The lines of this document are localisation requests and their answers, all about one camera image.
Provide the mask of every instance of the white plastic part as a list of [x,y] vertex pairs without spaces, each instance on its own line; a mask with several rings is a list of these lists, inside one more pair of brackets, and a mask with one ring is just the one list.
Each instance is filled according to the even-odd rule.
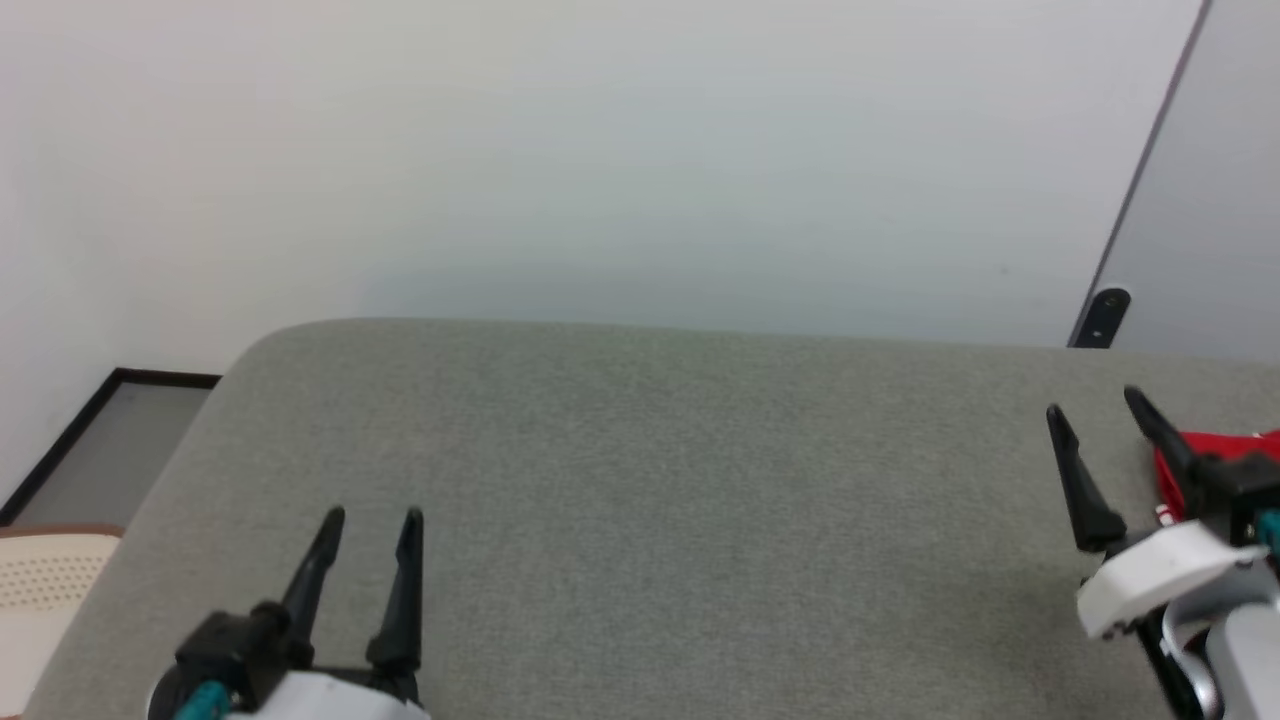
[[0,717],[22,715],[119,542],[90,533],[0,538]]
[[236,720],[431,720],[421,707],[323,673],[289,673],[252,715]]
[[1116,555],[1084,583],[1076,596],[1080,624],[1091,638],[1212,582],[1236,562],[1266,557],[1266,547],[1231,547],[1199,520],[1156,530]]
[[1156,506],[1156,521],[1160,523],[1161,528],[1178,524],[1178,520],[1174,520],[1174,511],[1167,505]]
[[1225,720],[1280,717],[1280,612],[1272,605],[1242,605],[1213,624],[1204,643]]

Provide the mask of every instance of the teal cable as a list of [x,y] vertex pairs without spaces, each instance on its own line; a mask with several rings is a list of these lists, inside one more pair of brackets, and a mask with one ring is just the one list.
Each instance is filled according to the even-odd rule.
[[221,683],[209,680],[201,683],[191,693],[187,705],[173,716],[173,720],[223,720],[232,711],[232,698]]
[[1280,511],[1265,510],[1258,514],[1258,542],[1271,548],[1271,555],[1280,559]]

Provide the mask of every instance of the white robot arm casing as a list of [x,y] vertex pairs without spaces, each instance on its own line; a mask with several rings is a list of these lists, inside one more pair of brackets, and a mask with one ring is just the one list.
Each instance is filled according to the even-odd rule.
[[1262,546],[1231,547],[1199,520],[1164,528],[1103,562],[1084,583],[1076,596],[1080,624],[1091,638],[1102,637],[1267,553]]
[[291,671],[252,715],[229,720],[431,720],[421,707],[324,673]]

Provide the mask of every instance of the white wall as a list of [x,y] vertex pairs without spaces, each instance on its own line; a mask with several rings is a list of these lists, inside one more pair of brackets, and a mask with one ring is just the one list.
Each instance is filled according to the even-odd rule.
[[1196,0],[10,0],[124,361],[460,315],[1061,345]]
[[101,304],[67,268],[0,174],[0,505],[115,368]]
[[1103,268],[1114,347],[1280,361],[1280,4],[1213,3]]

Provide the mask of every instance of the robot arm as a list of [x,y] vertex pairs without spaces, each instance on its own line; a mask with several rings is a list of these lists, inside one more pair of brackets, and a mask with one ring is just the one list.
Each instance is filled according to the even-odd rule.
[[179,646],[147,720],[430,720],[413,674],[421,664],[422,512],[411,509],[396,547],[398,569],[370,667],[315,667],[311,626],[338,556],[346,514],[334,507],[280,602],[247,615],[214,612]]
[[1188,520],[1130,534],[1102,498],[1060,407],[1050,436],[1075,544],[1102,552],[1076,596],[1089,638],[1135,634],[1174,714],[1280,719],[1280,579],[1260,523],[1280,509],[1280,466],[1262,455],[1197,456],[1137,388],[1125,400],[1187,498]]

